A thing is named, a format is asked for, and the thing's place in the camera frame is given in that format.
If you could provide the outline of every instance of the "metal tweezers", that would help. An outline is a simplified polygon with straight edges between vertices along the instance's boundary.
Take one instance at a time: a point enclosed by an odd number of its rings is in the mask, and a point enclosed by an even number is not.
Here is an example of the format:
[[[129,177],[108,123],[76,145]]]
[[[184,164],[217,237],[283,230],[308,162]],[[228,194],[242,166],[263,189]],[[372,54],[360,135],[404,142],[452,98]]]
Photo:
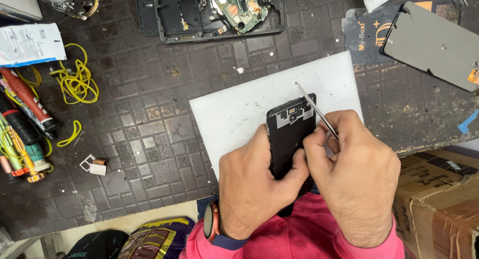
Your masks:
[[[320,116],[321,120],[324,122],[328,130],[331,132],[331,134],[334,136],[334,138],[339,142],[338,138],[338,132],[332,128],[332,126],[327,122],[326,117],[324,117],[323,113],[321,112],[320,109],[316,106],[316,104],[313,102],[313,100],[308,96],[308,94],[304,91],[304,89],[301,87],[299,83],[296,82],[296,87],[301,91],[303,96],[306,98],[306,100],[311,104],[311,107],[313,107],[314,111]]]

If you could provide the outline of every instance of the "blue tape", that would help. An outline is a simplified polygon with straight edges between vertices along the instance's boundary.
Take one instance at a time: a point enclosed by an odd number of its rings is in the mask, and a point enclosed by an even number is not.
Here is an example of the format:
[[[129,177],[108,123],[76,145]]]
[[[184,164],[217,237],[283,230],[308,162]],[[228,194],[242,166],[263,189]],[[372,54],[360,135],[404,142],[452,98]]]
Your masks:
[[[476,110],[471,116],[469,116],[469,118],[467,118],[463,123],[458,125],[459,130],[461,130],[463,134],[469,131],[468,125],[477,118],[478,113],[479,109]]]
[[[20,67],[20,66],[29,66],[33,64],[39,64],[39,63],[45,63],[45,62],[51,62],[51,61],[56,61],[58,60],[55,57],[52,58],[45,58],[45,59],[40,59],[40,60],[33,60],[33,61],[28,61],[28,62],[23,62],[23,63],[15,63],[15,64],[9,64],[9,65],[0,65],[0,67]]]

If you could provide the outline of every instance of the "red glue tube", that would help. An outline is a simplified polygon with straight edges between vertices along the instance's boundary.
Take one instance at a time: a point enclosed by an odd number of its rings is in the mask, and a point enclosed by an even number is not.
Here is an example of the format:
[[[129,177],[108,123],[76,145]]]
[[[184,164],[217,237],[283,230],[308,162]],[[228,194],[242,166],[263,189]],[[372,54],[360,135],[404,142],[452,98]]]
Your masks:
[[[41,124],[45,127],[46,132],[51,132],[58,127],[55,120],[53,120],[50,114],[48,114],[43,105],[40,104],[38,99],[32,93],[30,87],[18,77],[13,69],[0,68],[0,74],[5,77],[11,90],[15,92],[15,94],[17,94],[17,96],[33,111]]]

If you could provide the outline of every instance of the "man's right hand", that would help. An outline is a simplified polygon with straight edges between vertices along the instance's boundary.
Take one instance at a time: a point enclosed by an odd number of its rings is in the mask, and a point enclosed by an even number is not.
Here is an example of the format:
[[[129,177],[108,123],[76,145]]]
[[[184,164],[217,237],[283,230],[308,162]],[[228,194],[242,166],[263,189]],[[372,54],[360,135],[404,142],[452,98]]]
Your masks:
[[[339,143],[327,139],[334,153],[329,159],[324,148],[328,129],[322,121],[303,140],[311,176],[346,240],[361,248],[379,246],[392,227],[400,161],[354,110],[331,112],[326,119],[338,131]]]

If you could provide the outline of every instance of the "smartphone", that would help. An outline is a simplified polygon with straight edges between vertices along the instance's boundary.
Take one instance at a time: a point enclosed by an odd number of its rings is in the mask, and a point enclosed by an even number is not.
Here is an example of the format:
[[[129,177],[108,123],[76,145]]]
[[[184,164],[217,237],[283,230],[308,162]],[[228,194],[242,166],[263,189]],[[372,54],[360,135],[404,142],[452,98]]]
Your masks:
[[[309,94],[316,103],[316,94]],[[303,139],[316,127],[316,112],[306,98],[301,97],[268,111],[266,126],[271,146],[270,171],[274,179],[282,179],[293,166],[293,155],[303,148]],[[313,187],[311,176],[306,179],[298,198]]]

